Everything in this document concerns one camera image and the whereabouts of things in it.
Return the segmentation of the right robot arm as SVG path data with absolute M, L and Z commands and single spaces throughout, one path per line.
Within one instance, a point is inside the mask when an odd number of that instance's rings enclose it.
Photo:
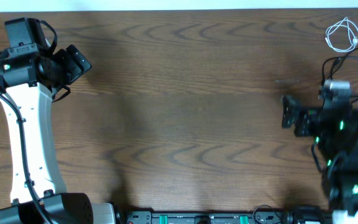
M 326 165 L 317 168 L 328 198 L 329 214 L 318 208 L 288 212 L 285 223 L 358 223 L 358 109 L 349 101 L 328 106 L 302 106 L 291 96 L 282 97 L 282 128 L 296 137 L 312 137 L 311 151 L 319 151 Z

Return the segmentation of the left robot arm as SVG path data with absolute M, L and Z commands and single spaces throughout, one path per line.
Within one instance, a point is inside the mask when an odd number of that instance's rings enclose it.
M 9 128 L 12 189 L 0 223 L 116 223 L 110 203 L 67 192 L 60 173 L 51 107 L 91 64 L 74 45 L 57 49 L 45 38 L 47 26 L 26 17 L 5 23 L 10 46 L 0 54 L 0 101 Z

